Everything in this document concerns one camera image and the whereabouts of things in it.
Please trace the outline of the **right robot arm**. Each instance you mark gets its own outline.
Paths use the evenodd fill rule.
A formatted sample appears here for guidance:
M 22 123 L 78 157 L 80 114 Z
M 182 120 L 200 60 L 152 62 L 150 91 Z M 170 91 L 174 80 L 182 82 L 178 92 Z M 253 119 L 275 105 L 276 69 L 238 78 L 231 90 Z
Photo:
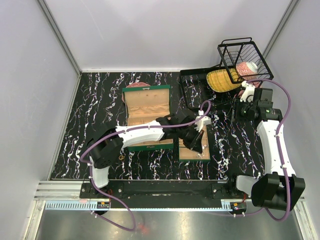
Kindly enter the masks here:
M 243 93 L 235 99 L 232 117 L 236 121 L 250 121 L 258 133 L 264 157 L 264 175 L 255 179 L 238 175 L 227 185 L 228 195 L 239 198 L 246 193 L 256 207 L 291 211 L 306 184 L 297 177 L 286 150 L 280 109 L 273 107 L 273 91 L 243 85 Z

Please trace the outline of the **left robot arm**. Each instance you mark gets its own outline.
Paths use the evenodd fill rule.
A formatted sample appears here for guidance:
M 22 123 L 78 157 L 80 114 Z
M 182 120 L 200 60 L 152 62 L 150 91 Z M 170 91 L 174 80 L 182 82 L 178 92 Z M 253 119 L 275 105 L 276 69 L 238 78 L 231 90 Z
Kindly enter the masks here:
M 98 136 L 86 143 L 84 155 L 89 155 L 90 179 L 93 181 L 90 192 L 97 198 L 108 193 L 110 166 L 118 160 L 121 150 L 129 146 L 179 138 L 187 149 L 202 154 L 204 126 L 210 123 L 211 118 L 200 110 L 197 116 L 193 112 L 169 114 L 133 126 L 105 125 Z

